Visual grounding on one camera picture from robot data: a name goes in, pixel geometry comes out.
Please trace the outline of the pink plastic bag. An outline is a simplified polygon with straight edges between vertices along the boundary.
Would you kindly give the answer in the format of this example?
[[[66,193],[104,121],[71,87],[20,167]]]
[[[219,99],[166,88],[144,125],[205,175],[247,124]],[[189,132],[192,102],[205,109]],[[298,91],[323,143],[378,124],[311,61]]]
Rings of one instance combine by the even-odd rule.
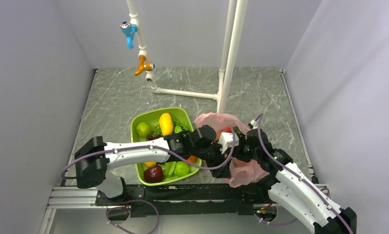
[[[248,125],[244,124],[236,116],[231,114],[201,114],[195,119],[195,124],[197,127],[202,127],[204,125],[212,127],[216,132],[216,140],[220,138],[222,132],[226,131],[227,127],[238,127],[243,134],[246,134],[250,130]],[[232,188],[256,183],[269,175],[269,172],[263,170],[255,160],[243,162],[234,158],[228,165],[231,176],[230,178],[226,178],[225,182]]]

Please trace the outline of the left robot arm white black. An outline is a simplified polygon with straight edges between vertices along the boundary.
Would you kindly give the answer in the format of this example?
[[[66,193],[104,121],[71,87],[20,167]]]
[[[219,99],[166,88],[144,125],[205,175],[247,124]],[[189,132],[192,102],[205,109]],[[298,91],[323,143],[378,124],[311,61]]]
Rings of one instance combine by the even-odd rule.
[[[76,186],[79,189],[97,188],[114,204],[127,200],[124,179],[111,175],[110,170],[145,162],[185,162],[195,156],[207,162],[206,170],[225,167],[239,145],[235,132],[223,132],[217,137],[209,125],[194,131],[181,131],[151,141],[132,143],[104,142],[102,136],[89,139],[74,154]]]

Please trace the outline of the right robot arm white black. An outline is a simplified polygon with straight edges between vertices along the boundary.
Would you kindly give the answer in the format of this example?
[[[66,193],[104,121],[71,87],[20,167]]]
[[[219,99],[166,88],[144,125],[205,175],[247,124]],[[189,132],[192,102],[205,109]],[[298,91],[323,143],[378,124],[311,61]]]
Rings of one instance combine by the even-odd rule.
[[[293,159],[281,149],[272,149],[261,129],[235,137],[235,158],[255,160],[269,174],[261,179],[256,196],[283,206],[312,234],[354,234],[357,215],[350,207],[342,208],[308,179]]]

